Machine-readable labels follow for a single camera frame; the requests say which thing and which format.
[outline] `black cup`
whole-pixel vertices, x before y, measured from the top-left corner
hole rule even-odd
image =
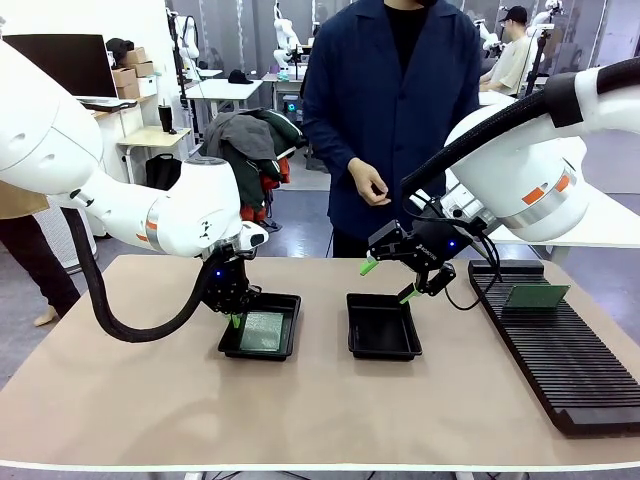
[[[162,131],[170,133],[172,130],[173,116],[171,115],[171,107],[165,105],[158,106],[158,114],[160,115],[160,123],[162,123]]]

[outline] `man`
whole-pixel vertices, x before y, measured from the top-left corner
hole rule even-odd
[[[0,182],[0,242],[49,301],[47,312],[34,321],[36,327],[62,318],[80,298],[32,216],[47,208],[44,195]]]
[[[364,257],[394,218],[410,228],[400,182],[478,108],[478,42],[445,0],[359,0],[322,26],[303,126],[331,173],[334,257]],[[443,194],[444,174],[425,189]]]
[[[529,55],[535,40],[527,36],[527,10],[513,7],[502,22],[504,30],[511,39],[498,62],[485,75],[480,77],[480,91],[494,90],[505,95],[516,95],[527,66],[535,58]]]

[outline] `navy blue jacket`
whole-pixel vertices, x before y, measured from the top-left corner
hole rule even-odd
[[[307,72],[303,130],[331,173],[329,217],[365,240],[390,220],[405,228],[400,181],[437,153],[478,108],[479,35],[445,0],[431,7],[403,78],[383,0],[359,0],[320,30]],[[358,157],[389,187],[391,204],[370,207],[347,170]],[[444,193],[444,173],[427,188]]]

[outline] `man in navy jacket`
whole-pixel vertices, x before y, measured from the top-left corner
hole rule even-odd
[[[390,220],[410,228],[400,181],[478,108],[479,36],[445,0],[358,0],[315,39],[304,132],[331,173],[334,257],[363,257]],[[444,174],[425,186],[442,195]]]

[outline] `pile of clothes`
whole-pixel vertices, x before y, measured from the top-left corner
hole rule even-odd
[[[289,183],[287,158],[302,145],[302,132],[274,110],[220,113],[209,124],[198,153],[229,162],[238,183],[243,220],[261,222],[272,191]]]

